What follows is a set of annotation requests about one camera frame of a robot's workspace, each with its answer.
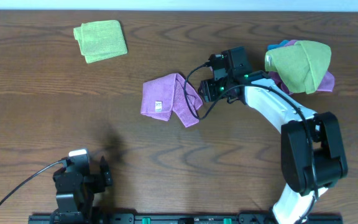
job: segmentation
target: table surface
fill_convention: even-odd
[[[86,64],[73,28],[117,19],[128,54]],[[237,213],[267,210],[280,197],[280,135],[256,110],[220,102],[185,128],[140,115],[143,82],[190,70],[243,45],[255,70],[268,44],[315,40],[332,50],[332,93],[293,95],[339,119],[349,175],[317,203],[358,223],[358,13],[0,11],[0,199],[70,150],[106,156],[114,186],[105,210]],[[197,86],[211,72],[192,77]],[[200,113],[206,111],[205,104]],[[50,169],[0,208],[0,223],[26,223],[56,209]]]

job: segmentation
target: wood grain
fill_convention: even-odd
[[[73,28],[109,19],[121,22],[129,53],[87,65]],[[348,178],[314,211],[358,223],[358,13],[0,11],[0,199],[68,151],[87,147],[111,165],[114,187],[95,203],[106,210],[267,210],[285,182],[280,135],[261,114],[222,102],[185,129],[175,115],[164,122],[139,111],[143,82],[187,74],[239,45],[263,69],[266,46],[283,39],[331,47],[334,92],[294,98],[338,117],[349,163]],[[210,76],[200,71],[191,82]],[[15,193],[0,208],[0,223],[53,211],[53,171]]]

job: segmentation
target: purple cloth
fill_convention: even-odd
[[[175,112],[185,127],[192,126],[199,122],[193,117],[187,107],[183,87],[185,79],[178,73],[143,83],[143,99],[140,113],[155,119],[168,121],[172,111]],[[186,92],[191,110],[196,110],[203,104],[195,89],[187,83]]]
[[[282,44],[277,44],[277,46],[275,48],[291,46],[291,45],[294,45],[295,42],[297,42],[297,41],[298,40],[290,40],[284,46]],[[269,48],[268,49],[269,50],[274,49],[274,48],[272,48],[272,46],[273,45],[269,45],[270,49]],[[284,93],[289,94],[289,95],[292,94],[292,92],[284,84],[283,80],[280,78],[280,75],[277,72],[269,72],[268,74],[270,75],[272,80],[274,80],[276,85],[279,86],[281,88],[281,90],[283,90]],[[318,86],[316,91],[331,91],[332,92],[334,89],[334,85],[335,85],[335,77],[333,74],[331,74],[329,71],[327,71],[326,74],[324,75],[323,79],[321,80],[321,83]]]

